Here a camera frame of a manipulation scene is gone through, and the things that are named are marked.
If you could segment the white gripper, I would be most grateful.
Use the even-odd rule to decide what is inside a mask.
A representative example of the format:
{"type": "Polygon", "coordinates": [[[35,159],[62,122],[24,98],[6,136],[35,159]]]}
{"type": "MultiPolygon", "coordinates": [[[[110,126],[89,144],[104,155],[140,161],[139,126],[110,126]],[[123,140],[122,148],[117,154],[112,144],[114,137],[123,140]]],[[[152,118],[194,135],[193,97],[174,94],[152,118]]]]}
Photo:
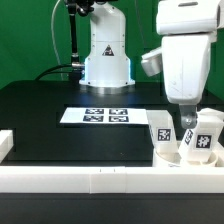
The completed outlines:
{"type": "Polygon", "coordinates": [[[168,101],[179,104],[181,125],[197,125],[196,104],[210,71],[212,37],[209,33],[169,35],[162,38],[162,63],[168,101]]]}

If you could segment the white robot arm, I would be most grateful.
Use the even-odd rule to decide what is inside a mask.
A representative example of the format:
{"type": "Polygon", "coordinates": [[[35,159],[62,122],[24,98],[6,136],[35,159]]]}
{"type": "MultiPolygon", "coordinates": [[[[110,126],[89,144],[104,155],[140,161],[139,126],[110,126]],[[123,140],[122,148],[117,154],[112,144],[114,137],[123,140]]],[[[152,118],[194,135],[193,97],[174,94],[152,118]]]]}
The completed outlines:
{"type": "MultiPolygon", "coordinates": [[[[91,51],[85,59],[82,85],[104,91],[132,85],[125,54],[125,17],[109,3],[95,2],[90,14],[91,51]]],[[[210,69],[211,44],[224,28],[224,0],[161,0],[156,31],[161,46],[142,56],[145,73],[164,75],[167,99],[180,108],[183,128],[197,124],[210,69]]]]}

